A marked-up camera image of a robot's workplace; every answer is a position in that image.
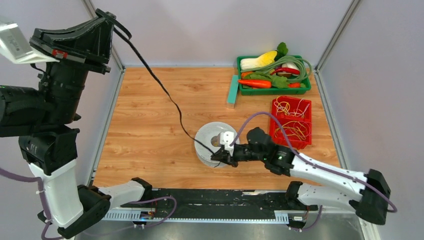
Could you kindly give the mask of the white perforated cable spool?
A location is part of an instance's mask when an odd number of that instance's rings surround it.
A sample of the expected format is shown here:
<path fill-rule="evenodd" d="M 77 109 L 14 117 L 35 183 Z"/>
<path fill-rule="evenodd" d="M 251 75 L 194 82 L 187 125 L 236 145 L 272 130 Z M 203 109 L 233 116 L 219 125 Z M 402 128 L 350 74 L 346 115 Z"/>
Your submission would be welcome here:
<path fill-rule="evenodd" d="M 220 134 L 232 132 L 236 136 L 236 130 L 227 123 L 213 121 L 202 126 L 195 135 L 194 148 L 199 160 L 211 168 L 223 168 L 227 164 L 211 160 L 211 155 L 217 152 L 220 145 Z"/>

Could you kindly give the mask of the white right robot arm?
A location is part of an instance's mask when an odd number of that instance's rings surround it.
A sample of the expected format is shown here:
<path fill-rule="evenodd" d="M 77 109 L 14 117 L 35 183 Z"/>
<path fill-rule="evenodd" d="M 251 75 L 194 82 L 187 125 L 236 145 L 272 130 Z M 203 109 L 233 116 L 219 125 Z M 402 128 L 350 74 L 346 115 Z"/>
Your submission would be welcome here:
<path fill-rule="evenodd" d="M 232 143 L 231 131 L 219 134 L 220 147 L 211 160 L 237 167 L 239 162 L 261 161 L 276 175 L 306 179 L 317 186 L 292 181 L 285 194 L 286 205 L 299 209 L 302 205 L 321 205 L 354 212 L 359 218 L 385 225 L 391 189 L 384 175 L 375 169 L 367 173 L 329 165 L 297 150 L 273 142 L 261 128 L 247 133 L 247 143 Z"/>

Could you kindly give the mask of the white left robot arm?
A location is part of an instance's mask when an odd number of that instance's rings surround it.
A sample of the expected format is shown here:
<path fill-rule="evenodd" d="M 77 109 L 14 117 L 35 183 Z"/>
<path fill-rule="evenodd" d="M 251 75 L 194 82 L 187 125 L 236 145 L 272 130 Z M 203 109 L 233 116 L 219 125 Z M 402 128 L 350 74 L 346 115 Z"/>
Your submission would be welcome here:
<path fill-rule="evenodd" d="M 110 209 L 135 202 L 148 207 L 152 186 L 141 178 L 111 187 L 78 184 L 76 178 L 79 129 L 77 108 L 89 72 L 108 73 L 114 33 L 130 39 L 130 32 L 110 12 L 76 26 L 48 30 L 37 28 L 26 39 L 19 26 L 0 21 L 0 53 L 14 64 L 45 63 L 38 88 L 3 85 L 0 88 L 0 135 L 18 137 L 22 157 L 32 177 L 4 169 L 2 176 L 37 182 L 43 211 L 38 217 L 56 226 L 60 238 L 71 239 L 104 218 Z"/>

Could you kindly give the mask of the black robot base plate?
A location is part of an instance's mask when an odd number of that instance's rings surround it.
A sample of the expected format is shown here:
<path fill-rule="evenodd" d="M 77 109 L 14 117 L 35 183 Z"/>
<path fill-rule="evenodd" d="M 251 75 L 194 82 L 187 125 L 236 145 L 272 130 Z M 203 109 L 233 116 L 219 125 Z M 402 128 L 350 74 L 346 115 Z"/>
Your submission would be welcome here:
<path fill-rule="evenodd" d="M 287 200 L 285 191 L 178 189 L 158 188 L 148 193 L 155 202 L 123 204 L 124 208 L 155 210 L 155 217 L 170 215 L 173 219 L 270 220 L 275 211 L 317 211 L 317 205 L 306 207 Z"/>

